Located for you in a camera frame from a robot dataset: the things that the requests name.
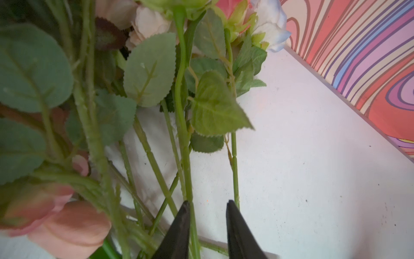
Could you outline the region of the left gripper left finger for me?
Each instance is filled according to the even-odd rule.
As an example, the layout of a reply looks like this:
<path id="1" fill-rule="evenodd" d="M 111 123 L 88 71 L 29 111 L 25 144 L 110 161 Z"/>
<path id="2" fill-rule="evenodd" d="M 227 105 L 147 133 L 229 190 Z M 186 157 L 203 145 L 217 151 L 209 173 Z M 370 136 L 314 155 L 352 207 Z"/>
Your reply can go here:
<path id="1" fill-rule="evenodd" d="M 152 259 L 189 258 L 190 212 L 189 201 L 184 201 Z"/>

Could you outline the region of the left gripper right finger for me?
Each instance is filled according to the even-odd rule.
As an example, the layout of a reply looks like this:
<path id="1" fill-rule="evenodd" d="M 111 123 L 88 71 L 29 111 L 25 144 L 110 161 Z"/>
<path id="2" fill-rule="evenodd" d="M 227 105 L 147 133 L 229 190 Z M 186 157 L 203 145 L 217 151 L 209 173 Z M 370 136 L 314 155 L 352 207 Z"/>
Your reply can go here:
<path id="1" fill-rule="evenodd" d="M 230 259 L 267 259 L 233 200 L 226 205 L 226 228 Z"/>

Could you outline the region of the white artificial rose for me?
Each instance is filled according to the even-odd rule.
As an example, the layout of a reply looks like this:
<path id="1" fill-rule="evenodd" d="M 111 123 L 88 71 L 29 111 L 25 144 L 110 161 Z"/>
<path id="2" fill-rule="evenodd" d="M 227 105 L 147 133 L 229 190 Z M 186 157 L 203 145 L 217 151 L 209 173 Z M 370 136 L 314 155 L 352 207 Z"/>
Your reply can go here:
<path id="1" fill-rule="evenodd" d="M 215 1 L 198 22 L 191 46 L 201 52 L 185 78 L 193 96 L 190 122 L 192 149 L 214 153 L 227 149 L 234 200 L 240 203 L 237 135 L 251 128 L 236 99 L 254 87 L 269 51 L 280 51 L 290 32 L 279 1 Z"/>

